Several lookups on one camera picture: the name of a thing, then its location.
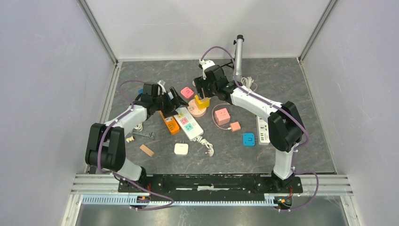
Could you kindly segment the pink cube socket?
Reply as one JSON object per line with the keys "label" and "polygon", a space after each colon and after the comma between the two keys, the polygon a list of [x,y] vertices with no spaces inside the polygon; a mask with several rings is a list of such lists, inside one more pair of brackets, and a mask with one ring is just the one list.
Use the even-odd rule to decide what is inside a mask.
{"label": "pink cube socket", "polygon": [[214,113],[215,121],[218,126],[225,125],[230,122],[230,114],[226,108],[216,110]]}

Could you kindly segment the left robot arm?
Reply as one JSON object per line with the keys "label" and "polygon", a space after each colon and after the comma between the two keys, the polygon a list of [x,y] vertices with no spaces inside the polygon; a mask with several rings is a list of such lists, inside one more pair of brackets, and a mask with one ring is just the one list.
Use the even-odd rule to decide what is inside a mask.
{"label": "left robot arm", "polygon": [[158,83],[145,83],[142,93],[127,110],[106,123],[92,124],[85,153],[86,164],[97,167],[101,172],[129,179],[135,191],[144,191],[148,179],[143,176],[143,167],[126,158],[126,135],[158,111],[170,117],[177,114],[178,108],[186,106],[188,103],[173,87],[166,90]]}

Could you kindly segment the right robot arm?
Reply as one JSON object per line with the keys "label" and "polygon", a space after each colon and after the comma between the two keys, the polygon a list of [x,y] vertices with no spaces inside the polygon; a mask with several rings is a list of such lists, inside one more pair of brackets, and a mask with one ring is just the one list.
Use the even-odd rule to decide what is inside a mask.
{"label": "right robot arm", "polygon": [[213,61],[201,61],[199,67],[202,75],[194,83],[200,98],[218,97],[267,121],[269,140],[276,149],[271,184],[277,192],[286,191],[294,173],[293,153],[301,146],[302,137],[309,137],[296,105],[290,101],[284,104],[271,101],[239,81],[228,81],[223,68]]}

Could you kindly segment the light blue cube socket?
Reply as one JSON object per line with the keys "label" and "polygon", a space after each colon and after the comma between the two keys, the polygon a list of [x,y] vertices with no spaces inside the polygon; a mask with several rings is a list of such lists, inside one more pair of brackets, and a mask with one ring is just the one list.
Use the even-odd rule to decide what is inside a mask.
{"label": "light blue cube socket", "polygon": [[244,133],[242,135],[242,143],[244,146],[255,146],[254,133]]}

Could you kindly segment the round pink socket base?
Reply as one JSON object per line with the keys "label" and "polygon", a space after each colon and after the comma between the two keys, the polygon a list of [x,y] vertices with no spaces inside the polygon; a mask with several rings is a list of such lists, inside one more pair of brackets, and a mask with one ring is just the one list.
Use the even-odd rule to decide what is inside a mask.
{"label": "round pink socket base", "polygon": [[196,118],[202,117],[205,115],[207,109],[203,108],[203,109],[199,109],[196,105],[189,105],[187,107],[189,113]]}

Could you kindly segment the small salmon charger plug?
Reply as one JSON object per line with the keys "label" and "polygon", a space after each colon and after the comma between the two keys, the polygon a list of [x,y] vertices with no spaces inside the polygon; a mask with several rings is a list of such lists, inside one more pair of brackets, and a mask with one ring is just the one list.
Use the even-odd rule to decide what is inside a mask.
{"label": "small salmon charger plug", "polygon": [[232,132],[239,131],[239,130],[241,130],[241,125],[240,125],[240,123],[238,121],[235,121],[235,122],[230,124],[230,129],[231,129]]}

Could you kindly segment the yellow cube adapter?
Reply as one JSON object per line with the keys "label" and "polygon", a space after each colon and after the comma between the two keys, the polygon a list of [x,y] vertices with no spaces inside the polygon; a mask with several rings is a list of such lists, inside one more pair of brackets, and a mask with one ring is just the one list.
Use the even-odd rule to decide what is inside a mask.
{"label": "yellow cube adapter", "polygon": [[200,99],[200,97],[198,95],[195,95],[194,103],[199,110],[203,110],[210,106],[210,98],[205,97],[203,99]]}

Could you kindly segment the white plug adapter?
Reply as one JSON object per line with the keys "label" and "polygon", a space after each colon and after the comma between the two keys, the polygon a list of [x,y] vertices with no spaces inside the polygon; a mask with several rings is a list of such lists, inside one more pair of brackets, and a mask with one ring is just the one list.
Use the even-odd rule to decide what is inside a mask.
{"label": "white plug adapter", "polygon": [[186,143],[176,143],[174,146],[174,153],[176,155],[187,155],[189,152],[189,145]]}

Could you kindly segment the white long power strip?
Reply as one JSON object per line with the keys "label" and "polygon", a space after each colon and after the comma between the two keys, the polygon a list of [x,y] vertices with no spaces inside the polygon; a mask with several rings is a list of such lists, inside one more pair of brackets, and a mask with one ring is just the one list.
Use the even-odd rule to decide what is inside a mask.
{"label": "white long power strip", "polygon": [[186,107],[177,108],[176,112],[177,114],[173,117],[190,141],[194,141],[198,136],[204,133],[202,127],[197,123]]}

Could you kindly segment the pink cube adapter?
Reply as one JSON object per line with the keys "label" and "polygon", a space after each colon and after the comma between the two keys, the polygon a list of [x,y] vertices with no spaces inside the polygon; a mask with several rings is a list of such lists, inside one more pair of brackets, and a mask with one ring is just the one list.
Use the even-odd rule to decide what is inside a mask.
{"label": "pink cube adapter", "polygon": [[185,99],[191,99],[192,97],[194,97],[194,91],[189,88],[189,87],[184,87],[181,91],[180,91],[181,95],[185,98]]}

